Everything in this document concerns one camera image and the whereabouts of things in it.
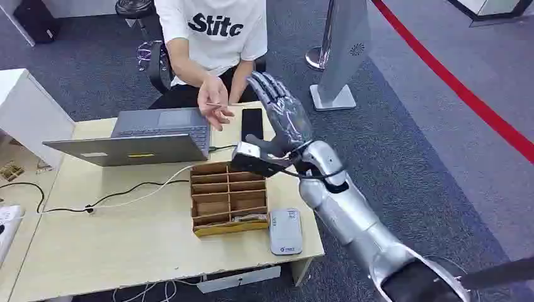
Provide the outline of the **person's right hand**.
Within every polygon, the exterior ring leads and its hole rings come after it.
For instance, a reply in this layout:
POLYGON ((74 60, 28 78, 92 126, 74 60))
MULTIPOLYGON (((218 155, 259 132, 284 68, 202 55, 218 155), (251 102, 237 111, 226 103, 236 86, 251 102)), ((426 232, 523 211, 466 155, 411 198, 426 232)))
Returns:
POLYGON ((230 123, 234 113, 228 109, 228 92, 221 78, 205 74, 198 92, 198 107, 206 120, 217 130, 230 123))

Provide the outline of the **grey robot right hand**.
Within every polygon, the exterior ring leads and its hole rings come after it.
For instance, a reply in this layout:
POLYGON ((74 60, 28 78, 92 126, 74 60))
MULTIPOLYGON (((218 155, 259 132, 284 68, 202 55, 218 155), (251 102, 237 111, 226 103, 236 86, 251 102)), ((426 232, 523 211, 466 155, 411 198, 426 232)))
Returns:
POLYGON ((312 141, 312 125, 307 112, 284 83, 267 72, 257 71, 247 77, 247 82, 261 101, 275 132, 270 141, 252 134, 247 135, 247 143, 259 147, 267 154, 282 158, 312 141))

